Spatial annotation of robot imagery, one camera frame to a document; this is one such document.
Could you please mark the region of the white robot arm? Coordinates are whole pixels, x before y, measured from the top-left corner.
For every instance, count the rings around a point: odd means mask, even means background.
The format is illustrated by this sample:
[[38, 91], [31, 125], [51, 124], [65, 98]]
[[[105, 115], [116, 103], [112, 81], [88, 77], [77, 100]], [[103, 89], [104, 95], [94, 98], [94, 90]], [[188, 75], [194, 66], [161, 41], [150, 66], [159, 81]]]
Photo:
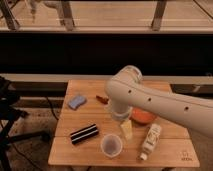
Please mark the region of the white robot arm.
[[165, 92], [142, 84], [141, 71], [128, 65], [105, 84], [111, 113], [122, 116], [137, 107], [213, 138], [213, 100]]

